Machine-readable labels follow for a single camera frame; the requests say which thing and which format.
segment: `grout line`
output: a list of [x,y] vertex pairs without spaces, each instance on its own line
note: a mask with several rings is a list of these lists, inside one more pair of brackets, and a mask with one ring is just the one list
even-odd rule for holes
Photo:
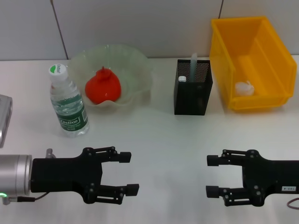
[[224,0],[222,0],[222,2],[221,2],[221,6],[220,6],[220,11],[219,11],[218,19],[220,19],[220,16],[221,16],[222,7],[223,7],[223,2],[224,2]]
[[65,44],[64,44],[64,39],[62,37],[62,33],[61,33],[60,26],[59,26],[59,23],[58,23],[58,19],[57,19],[56,11],[55,11],[55,8],[54,8],[54,2],[53,2],[53,0],[50,0],[50,3],[51,3],[52,8],[53,8],[53,13],[54,13],[56,24],[57,24],[58,31],[59,31],[59,34],[60,34],[60,39],[61,39],[62,45],[64,47],[64,53],[65,53],[66,59],[68,60],[69,56],[67,55],[67,51],[66,51]]

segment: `glass bowl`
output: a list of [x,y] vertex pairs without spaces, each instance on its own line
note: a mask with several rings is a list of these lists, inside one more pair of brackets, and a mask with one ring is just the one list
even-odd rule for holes
[[[85,94],[85,85],[104,66],[118,77],[121,96],[115,101],[94,104]],[[74,56],[68,63],[68,74],[79,88],[84,104],[93,107],[128,105],[133,98],[152,87],[152,67],[139,50],[123,44],[101,45]]]

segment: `red object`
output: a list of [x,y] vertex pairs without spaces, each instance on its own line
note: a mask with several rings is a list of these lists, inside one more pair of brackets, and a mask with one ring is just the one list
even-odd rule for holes
[[121,96],[121,84],[110,69],[102,67],[86,83],[85,93],[94,104],[100,104],[105,100],[116,101]]

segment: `yellow storage box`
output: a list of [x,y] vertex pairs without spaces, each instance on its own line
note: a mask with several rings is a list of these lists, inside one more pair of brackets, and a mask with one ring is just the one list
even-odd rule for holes
[[[212,71],[233,110],[269,108],[292,97],[297,65],[266,17],[212,20]],[[239,95],[236,83],[254,92]]]

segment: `bottle cap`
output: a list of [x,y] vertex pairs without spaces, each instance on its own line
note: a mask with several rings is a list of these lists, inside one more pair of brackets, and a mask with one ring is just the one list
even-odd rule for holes
[[186,76],[179,76],[178,81],[179,82],[186,82],[187,81]]
[[49,68],[50,80],[52,83],[62,82],[67,79],[67,69],[63,64],[54,64]]

